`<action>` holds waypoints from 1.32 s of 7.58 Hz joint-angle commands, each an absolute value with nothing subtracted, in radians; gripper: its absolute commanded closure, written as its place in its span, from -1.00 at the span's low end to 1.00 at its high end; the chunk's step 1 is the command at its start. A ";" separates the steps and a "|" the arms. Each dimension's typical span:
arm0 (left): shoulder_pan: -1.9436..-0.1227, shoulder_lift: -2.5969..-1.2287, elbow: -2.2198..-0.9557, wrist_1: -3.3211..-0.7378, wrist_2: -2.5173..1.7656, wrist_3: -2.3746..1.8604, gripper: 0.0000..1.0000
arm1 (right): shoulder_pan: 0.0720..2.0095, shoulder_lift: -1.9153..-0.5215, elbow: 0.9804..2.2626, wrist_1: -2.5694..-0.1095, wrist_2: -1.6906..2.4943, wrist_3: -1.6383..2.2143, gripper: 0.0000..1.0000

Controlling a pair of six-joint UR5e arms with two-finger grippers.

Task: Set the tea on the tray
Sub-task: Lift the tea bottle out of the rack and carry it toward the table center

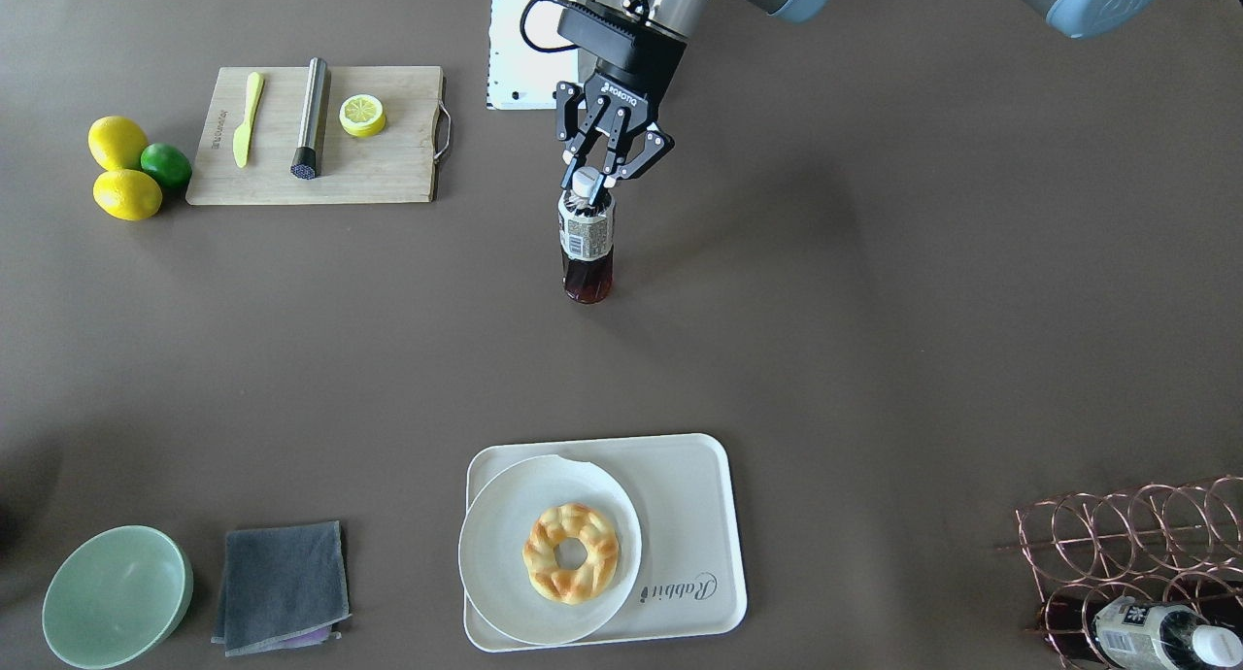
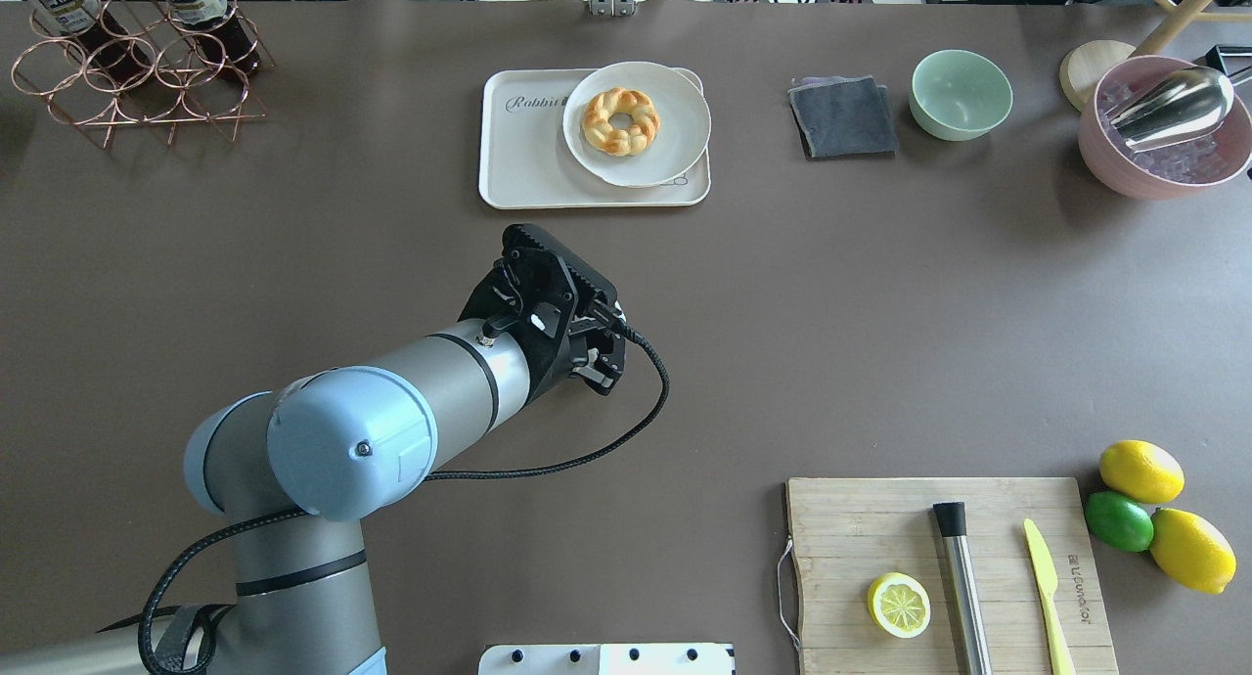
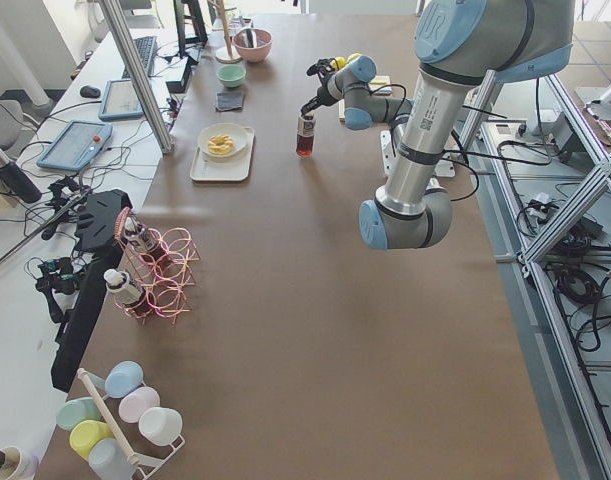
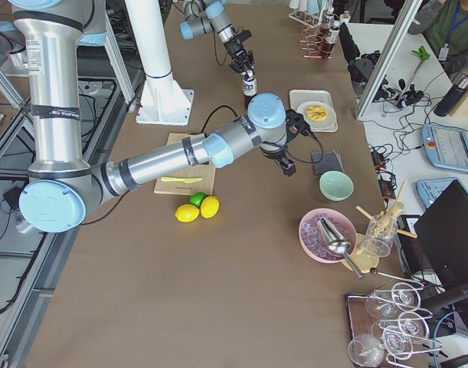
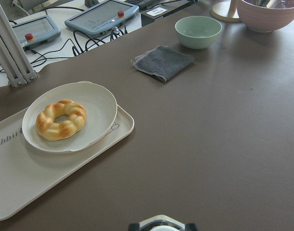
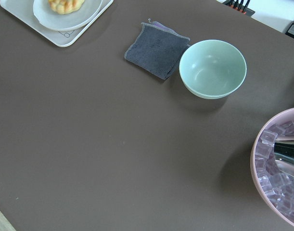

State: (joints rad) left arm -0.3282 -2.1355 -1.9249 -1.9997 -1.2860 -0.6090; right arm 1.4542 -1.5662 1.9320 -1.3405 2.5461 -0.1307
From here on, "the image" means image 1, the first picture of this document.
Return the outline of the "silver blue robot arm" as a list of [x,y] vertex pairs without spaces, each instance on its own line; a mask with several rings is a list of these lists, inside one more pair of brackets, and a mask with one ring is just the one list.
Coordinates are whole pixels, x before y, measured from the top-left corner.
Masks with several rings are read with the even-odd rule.
[[[584,50],[593,73],[554,88],[556,138],[564,145],[561,186],[572,189],[588,170],[595,140],[605,138],[602,167],[588,184],[590,205],[608,188],[640,178],[672,149],[658,127],[658,107],[672,82],[689,37],[710,0],[528,0],[559,9],[561,51]],[[745,0],[772,17],[807,22],[829,0]],[[1154,0],[1022,0],[1069,39],[1091,39],[1127,24]]]

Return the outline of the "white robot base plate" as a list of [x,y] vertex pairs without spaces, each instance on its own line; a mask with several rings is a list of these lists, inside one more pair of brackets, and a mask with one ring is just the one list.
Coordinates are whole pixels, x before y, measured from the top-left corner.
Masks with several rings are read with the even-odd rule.
[[553,109],[561,82],[582,85],[593,73],[595,58],[584,50],[541,53],[539,47],[567,45],[556,34],[562,7],[538,2],[522,20],[531,0],[491,0],[486,107],[490,109]]

